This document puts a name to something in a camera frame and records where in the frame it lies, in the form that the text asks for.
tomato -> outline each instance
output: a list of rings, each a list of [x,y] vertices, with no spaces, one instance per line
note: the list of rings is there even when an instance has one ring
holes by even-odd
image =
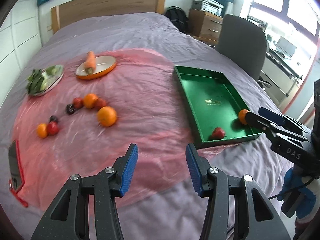
[[[47,124],[47,132],[49,135],[55,135],[59,132],[59,127],[56,122],[49,122]]]
[[[98,100],[94,103],[94,108],[100,110],[101,108],[107,106],[106,100],[102,98],[98,98]]]
[[[221,128],[217,127],[213,130],[211,138],[214,140],[221,140],[225,137],[226,132]]]
[[[83,107],[82,98],[74,98],[72,101],[72,104],[76,109],[82,108]]]

green tray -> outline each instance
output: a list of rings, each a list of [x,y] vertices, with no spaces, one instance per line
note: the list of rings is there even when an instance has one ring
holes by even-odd
[[[175,66],[174,72],[197,149],[250,141],[262,134],[239,122],[238,113],[248,107],[223,73],[185,66]],[[224,139],[210,139],[216,127],[225,130]]]

backpack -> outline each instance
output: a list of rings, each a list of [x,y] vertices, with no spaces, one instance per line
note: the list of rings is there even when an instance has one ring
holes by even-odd
[[[173,23],[174,26],[182,33],[188,31],[188,18],[186,13],[179,7],[171,6],[167,9],[165,16]]]

gray office chair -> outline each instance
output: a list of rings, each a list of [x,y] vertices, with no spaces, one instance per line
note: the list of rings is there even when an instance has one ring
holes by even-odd
[[[263,30],[257,25],[244,18],[227,14],[223,18],[216,49],[246,71],[257,83],[271,87],[270,83],[260,78],[267,43]]]

wooden drawer cabinet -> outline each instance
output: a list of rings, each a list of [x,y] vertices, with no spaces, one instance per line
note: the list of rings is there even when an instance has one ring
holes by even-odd
[[[222,17],[215,14],[190,9],[189,32],[195,36],[218,41],[222,27]]]

